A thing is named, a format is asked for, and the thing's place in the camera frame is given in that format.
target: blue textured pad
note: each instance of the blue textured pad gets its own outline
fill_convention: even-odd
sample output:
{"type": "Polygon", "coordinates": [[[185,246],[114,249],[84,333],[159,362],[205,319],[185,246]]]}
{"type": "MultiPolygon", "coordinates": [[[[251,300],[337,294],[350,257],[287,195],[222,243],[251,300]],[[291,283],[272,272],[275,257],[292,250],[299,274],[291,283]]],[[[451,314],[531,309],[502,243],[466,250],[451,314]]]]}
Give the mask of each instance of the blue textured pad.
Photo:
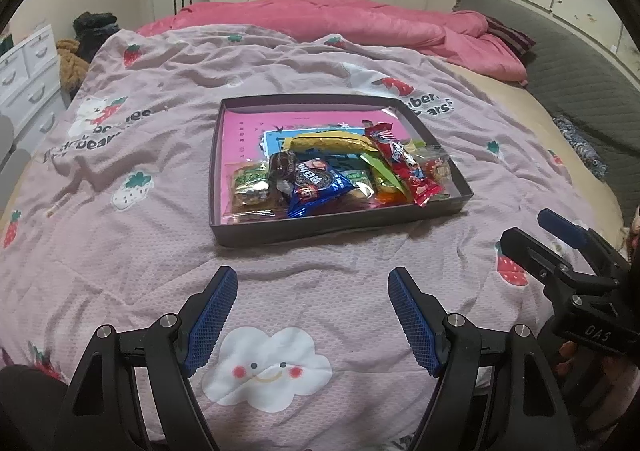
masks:
{"type": "Polygon", "coordinates": [[[389,299],[414,352],[415,360],[430,375],[436,376],[442,364],[436,356],[433,332],[396,271],[389,274],[388,290],[389,299]]]}
{"type": "Polygon", "coordinates": [[[187,377],[192,377],[198,368],[209,362],[237,294],[238,277],[230,270],[220,280],[218,288],[211,295],[189,334],[189,352],[184,361],[187,377]]]}
{"type": "Polygon", "coordinates": [[[584,229],[551,211],[551,209],[542,209],[540,211],[538,225],[556,238],[560,238],[573,249],[581,249],[587,245],[587,236],[584,229]]]}

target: dresser drawer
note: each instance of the dresser drawer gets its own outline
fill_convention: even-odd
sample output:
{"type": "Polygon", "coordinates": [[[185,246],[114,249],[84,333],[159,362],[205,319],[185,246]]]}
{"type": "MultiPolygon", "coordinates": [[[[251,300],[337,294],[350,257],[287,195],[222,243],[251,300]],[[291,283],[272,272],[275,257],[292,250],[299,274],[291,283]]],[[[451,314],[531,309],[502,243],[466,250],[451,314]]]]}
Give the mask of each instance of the dresser drawer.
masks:
{"type": "Polygon", "coordinates": [[[21,49],[0,58],[0,107],[17,92],[29,79],[21,49]]]}
{"type": "Polygon", "coordinates": [[[51,27],[45,27],[38,31],[37,35],[27,40],[22,50],[27,62],[27,70],[33,77],[44,65],[58,56],[51,27]]]}
{"type": "Polygon", "coordinates": [[[62,93],[57,92],[22,129],[15,139],[16,147],[27,150],[33,155],[49,132],[56,127],[65,112],[66,107],[62,93]]]}
{"type": "Polygon", "coordinates": [[[8,116],[16,133],[20,132],[42,105],[60,89],[60,68],[57,61],[29,83],[11,100],[0,105],[0,113],[8,116]]]}

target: red snack wrapper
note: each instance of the red snack wrapper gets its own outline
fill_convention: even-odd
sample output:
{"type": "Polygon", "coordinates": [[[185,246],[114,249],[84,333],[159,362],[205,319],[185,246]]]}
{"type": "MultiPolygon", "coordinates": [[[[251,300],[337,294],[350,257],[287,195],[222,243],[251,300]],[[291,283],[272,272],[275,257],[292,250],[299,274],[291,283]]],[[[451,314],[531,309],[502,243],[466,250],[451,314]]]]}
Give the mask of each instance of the red snack wrapper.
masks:
{"type": "Polygon", "coordinates": [[[441,193],[443,188],[424,174],[413,155],[409,154],[393,135],[391,127],[389,123],[367,126],[364,134],[374,142],[391,166],[391,170],[408,187],[414,202],[423,207],[432,196],[441,193]]]}

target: pink quilt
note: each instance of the pink quilt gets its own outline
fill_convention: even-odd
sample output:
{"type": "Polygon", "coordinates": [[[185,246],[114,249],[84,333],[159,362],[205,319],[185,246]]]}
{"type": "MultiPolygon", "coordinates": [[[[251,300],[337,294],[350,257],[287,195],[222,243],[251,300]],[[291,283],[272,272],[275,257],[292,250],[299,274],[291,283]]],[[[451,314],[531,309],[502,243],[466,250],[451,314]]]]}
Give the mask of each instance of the pink quilt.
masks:
{"type": "Polygon", "coordinates": [[[487,33],[479,12],[413,11],[370,0],[255,0],[206,2],[145,25],[138,33],[212,24],[249,24],[270,28],[301,42],[340,34],[352,43],[402,46],[501,81],[523,82],[524,65],[496,36],[487,33]]]}

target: metal screw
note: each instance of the metal screw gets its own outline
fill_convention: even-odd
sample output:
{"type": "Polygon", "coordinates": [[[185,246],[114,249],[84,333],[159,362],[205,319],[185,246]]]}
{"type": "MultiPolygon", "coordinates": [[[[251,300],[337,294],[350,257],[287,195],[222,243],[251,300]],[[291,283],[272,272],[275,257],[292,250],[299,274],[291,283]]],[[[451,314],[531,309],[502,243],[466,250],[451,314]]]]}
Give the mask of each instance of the metal screw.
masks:
{"type": "Polygon", "coordinates": [[[95,335],[97,335],[100,339],[105,339],[111,335],[111,327],[108,325],[103,325],[98,330],[95,331],[95,335]]]}
{"type": "Polygon", "coordinates": [[[451,326],[462,326],[465,324],[465,317],[460,314],[449,314],[447,316],[447,322],[451,326]]]}
{"type": "Polygon", "coordinates": [[[178,317],[175,314],[167,314],[160,318],[160,326],[164,328],[171,328],[178,322],[178,317]]]}
{"type": "Polygon", "coordinates": [[[526,325],[516,325],[513,331],[520,337],[529,337],[531,335],[531,330],[526,325]]]}

